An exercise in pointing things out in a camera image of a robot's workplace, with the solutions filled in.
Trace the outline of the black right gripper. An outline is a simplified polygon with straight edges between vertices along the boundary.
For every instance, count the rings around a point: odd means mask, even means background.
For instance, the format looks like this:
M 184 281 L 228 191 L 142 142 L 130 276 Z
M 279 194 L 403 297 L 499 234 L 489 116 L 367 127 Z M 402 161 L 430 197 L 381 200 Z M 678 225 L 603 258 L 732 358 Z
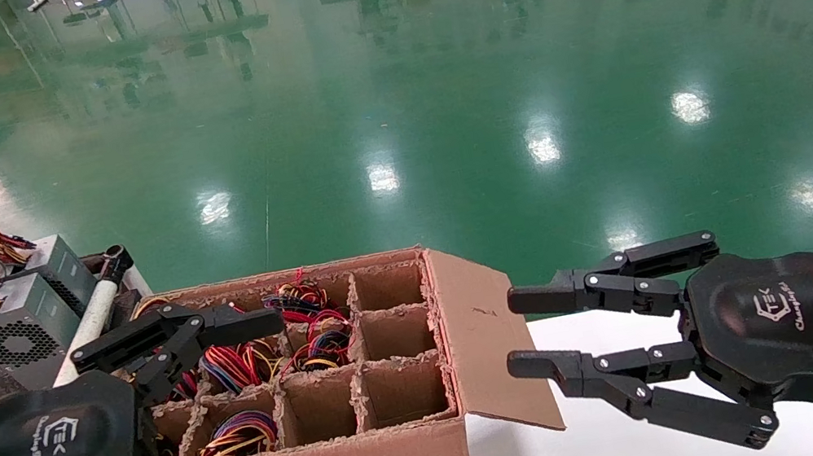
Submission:
M 508 306 L 523 315 L 602 309 L 668 317 L 684 295 L 688 335 L 703 355 L 701 379 L 741 403 L 661 387 L 701 367 L 687 340 L 597 356 L 513 350 L 507 371 L 547 379 L 568 399 L 598 399 L 655 427 L 764 449 L 779 428 L 770 409 L 776 401 L 813 404 L 813 252 L 750 260 L 719 250 L 715 234 L 701 230 L 614 251 L 590 269 L 513 287 Z M 669 278 L 695 269 L 684 291 Z

